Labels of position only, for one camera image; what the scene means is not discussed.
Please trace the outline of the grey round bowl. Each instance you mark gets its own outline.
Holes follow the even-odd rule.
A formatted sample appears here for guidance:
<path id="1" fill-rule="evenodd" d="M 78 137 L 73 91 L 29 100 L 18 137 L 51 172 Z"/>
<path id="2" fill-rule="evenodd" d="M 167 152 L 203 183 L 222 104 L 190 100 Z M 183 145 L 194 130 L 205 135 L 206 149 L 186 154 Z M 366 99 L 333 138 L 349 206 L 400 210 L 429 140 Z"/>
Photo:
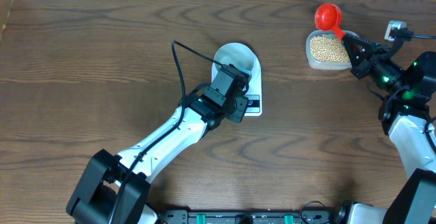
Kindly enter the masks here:
<path id="1" fill-rule="evenodd" d="M 261 66 L 256 54 L 245 44 L 225 44 L 215 53 L 214 60 L 221 64 L 233 64 L 237 69 L 249 72 L 250 80 L 258 78 Z"/>

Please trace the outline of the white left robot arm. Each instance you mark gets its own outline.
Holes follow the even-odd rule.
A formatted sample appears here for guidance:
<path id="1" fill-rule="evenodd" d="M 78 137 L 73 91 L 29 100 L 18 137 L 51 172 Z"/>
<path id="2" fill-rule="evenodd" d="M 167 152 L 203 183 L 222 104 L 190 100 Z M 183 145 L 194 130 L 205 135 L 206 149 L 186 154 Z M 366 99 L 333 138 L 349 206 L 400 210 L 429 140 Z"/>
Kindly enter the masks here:
<path id="1" fill-rule="evenodd" d="M 223 64 L 210 84 L 183 93 L 174 114 L 136 145 L 88 162 L 66 206 L 76 223 L 154 223 L 144 213 L 152 181 L 179 153 L 223 119 L 240 123 L 248 106 L 249 71 Z"/>

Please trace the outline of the red plastic measuring scoop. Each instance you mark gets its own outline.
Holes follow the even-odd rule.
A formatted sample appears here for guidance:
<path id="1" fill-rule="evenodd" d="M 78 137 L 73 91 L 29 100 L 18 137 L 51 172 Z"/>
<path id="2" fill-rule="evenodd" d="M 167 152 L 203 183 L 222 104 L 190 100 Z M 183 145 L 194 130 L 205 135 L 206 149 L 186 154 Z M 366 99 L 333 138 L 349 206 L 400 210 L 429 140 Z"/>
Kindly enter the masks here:
<path id="1" fill-rule="evenodd" d="M 345 32 L 339 27 L 342 22 L 342 11 L 331 3 L 321 4 L 315 12 L 315 26 L 321 31 L 332 31 L 339 40 Z"/>

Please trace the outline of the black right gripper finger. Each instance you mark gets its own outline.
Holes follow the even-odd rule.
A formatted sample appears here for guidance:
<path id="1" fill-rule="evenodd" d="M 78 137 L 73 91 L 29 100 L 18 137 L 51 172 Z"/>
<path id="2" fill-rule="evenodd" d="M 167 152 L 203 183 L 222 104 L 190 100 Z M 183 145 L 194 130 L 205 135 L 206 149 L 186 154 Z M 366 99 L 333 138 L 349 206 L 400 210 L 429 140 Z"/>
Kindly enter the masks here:
<path id="1" fill-rule="evenodd" d="M 351 52 L 375 52 L 381 46 L 380 43 L 362 39 L 350 33 L 346 33 L 342 39 L 346 50 Z"/>
<path id="2" fill-rule="evenodd" d="M 366 44 L 363 42 L 343 42 L 345 50 L 350 59 L 352 68 L 359 66 L 363 60 L 367 57 L 366 54 Z"/>

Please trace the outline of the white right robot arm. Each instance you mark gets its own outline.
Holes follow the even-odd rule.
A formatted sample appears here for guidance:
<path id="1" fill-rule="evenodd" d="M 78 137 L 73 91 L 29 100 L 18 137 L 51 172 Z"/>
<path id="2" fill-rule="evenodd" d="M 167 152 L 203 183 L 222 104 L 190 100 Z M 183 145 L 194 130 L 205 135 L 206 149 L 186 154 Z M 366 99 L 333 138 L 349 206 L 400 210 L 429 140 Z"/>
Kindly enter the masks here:
<path id="1" fill-rule="evenodd" d="M 391 59 L 402 39 L 386 46 L 345 34 L 342 44 L 351 73 L 359 79 L 370 77 L 387 92 L 378 118 L 407 174 L 407 182 L 388 208 L 354 203 L 347 223 L 434 223 L 435 119 L 427 103 L 435 93 L 435 53 L 423 52 L 403 69 Z"/>

